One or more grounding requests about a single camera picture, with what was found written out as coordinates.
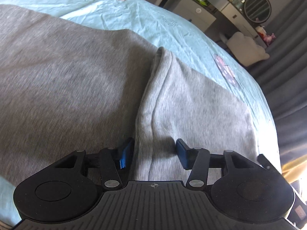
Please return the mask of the grey sweat pants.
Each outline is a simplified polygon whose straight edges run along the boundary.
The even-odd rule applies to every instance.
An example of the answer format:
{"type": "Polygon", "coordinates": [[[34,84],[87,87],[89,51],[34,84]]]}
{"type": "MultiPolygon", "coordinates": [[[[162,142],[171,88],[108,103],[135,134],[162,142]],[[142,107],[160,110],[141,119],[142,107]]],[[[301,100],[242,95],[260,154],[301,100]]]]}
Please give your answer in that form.
{"type": "Polygon", "coordinates": [[[257,158],[250,111],[171,51],[1,5],[1,176],[13,185],[75,150],[135,139],[131,178],[188,178],[175,142],[257,158]]]}

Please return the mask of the round black framed mirror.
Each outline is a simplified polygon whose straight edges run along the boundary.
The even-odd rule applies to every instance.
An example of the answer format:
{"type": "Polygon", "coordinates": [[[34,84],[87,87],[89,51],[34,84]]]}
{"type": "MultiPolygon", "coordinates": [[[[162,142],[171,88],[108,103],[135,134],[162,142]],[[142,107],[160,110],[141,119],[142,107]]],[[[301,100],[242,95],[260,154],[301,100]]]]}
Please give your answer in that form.
{"type": "Polygon", "coordinates": [[[243,11],[251,22],[264,23],[271,16],[272,6],[269,0],[245,0],[243,11]]]}

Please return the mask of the grey curtain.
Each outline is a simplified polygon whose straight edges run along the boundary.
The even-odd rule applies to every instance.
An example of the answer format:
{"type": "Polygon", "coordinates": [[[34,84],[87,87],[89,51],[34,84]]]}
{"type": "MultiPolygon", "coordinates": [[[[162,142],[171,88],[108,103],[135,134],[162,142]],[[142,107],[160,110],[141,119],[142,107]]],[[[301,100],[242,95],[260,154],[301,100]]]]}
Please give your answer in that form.
{"type": "Polygon", "coordinates": [[[292,0],[268,25],[270,58],[249,73],[262,88],[277,130],[282,175],[306,171],[306,0],[292,0]]]}

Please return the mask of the white drawer cabinet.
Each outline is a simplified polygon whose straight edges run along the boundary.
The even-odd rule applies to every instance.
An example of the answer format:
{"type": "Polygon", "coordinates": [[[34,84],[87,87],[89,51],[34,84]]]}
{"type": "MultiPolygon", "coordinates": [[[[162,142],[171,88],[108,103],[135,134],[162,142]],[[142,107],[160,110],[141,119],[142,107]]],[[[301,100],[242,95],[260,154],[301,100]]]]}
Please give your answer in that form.
{"type": "Polygon", "coordinates": [[[191,22],[202,32],[205,32],[216,20],[214,15],[195,0],[176,0],[172,12],[191,22]]]}

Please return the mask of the white grey dressing table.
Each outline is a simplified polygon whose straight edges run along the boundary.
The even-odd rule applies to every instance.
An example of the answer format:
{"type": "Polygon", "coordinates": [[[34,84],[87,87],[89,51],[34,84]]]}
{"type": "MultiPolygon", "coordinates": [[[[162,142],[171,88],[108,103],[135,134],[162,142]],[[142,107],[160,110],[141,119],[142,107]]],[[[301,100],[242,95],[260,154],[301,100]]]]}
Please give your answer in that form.
{"type": "Polygon", "coordinates": [[[243,35],[252,37],[256,43],[263,48],[267,48],[267,44],[258,34],[256,27],[246,16],[240,12],[229,0],[207,0],[213,7],[215,16],[222,16],[235,26],[243,35]]]}

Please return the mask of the light blue bed sheet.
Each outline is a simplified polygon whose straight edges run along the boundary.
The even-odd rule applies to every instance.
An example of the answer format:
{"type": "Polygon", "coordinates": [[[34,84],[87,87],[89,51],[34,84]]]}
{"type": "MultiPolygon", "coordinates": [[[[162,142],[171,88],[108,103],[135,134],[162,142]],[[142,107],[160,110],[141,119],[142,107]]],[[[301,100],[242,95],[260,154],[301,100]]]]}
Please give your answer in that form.
{"type": "MultiPolygon", "coordinates": [[[[130,30],[156,48],[165,48],[211,79],[250,111],[257,155],[281,168],[277,133],[265,96],[253,77],[226,51],[187,20],[144,0],[1,0],[95,30],[130,30]]],[[[20,216],[13,202],[17,185],[1,176],[1,223],[14,226],[20,216]]]]}

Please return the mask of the white shell back chair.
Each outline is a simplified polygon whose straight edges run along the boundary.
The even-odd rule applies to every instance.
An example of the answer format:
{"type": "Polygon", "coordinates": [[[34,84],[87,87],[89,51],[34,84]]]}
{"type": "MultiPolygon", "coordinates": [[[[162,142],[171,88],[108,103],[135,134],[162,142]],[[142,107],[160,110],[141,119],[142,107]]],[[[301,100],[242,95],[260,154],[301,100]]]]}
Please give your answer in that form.
{"type": "Polygon", "coordinates": [[[234,33],[229,39],[223,33],[219,33],[219,37],[244,67],[249,67],[270,57],[265,49],[258,45],[253,38],[245,36],[241,32],[234,33]]]}

